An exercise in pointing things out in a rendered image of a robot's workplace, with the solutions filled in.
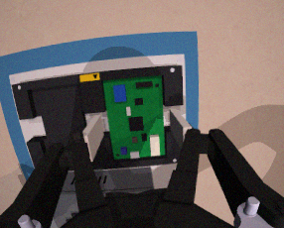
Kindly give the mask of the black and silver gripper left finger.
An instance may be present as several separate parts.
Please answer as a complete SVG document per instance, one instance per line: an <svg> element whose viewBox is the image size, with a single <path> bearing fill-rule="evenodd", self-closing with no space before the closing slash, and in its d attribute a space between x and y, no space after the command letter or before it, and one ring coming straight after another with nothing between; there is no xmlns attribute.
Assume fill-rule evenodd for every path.
<svg viewBox="0 0 284 228"><path fill-rule="evenodd" d="M83 131L70 133L70 146L50 145L0 215L0 228L50 228L72 163L80 228L116 228L91 163L103 135L101 115L94 115Z"/></svg>

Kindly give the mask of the green circuit board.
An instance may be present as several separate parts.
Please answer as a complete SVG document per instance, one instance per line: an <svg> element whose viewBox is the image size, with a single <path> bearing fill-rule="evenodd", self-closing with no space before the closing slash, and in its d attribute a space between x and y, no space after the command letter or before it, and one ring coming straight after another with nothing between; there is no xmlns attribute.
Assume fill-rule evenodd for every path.
<svg viewBox="0 0 284 228"><path fill-rule="evenodd" d="M114 159L165 155L161 75L102 81Z"/></svg>

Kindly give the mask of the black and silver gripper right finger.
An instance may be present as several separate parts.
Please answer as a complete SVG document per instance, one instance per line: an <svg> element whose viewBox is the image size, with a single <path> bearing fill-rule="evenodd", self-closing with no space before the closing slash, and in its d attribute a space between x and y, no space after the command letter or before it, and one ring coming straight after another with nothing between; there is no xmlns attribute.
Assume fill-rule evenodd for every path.
<svg viewBox="0 0 284 228"><path fill-rule="evenodd" d="M170 130L181 153L156 212L154 228L189 228L199 151L208 155L234 217L234 227L284 228L284 197L262 181L222 130L210 129L202 134L176 108L170 109Z"/></svg>

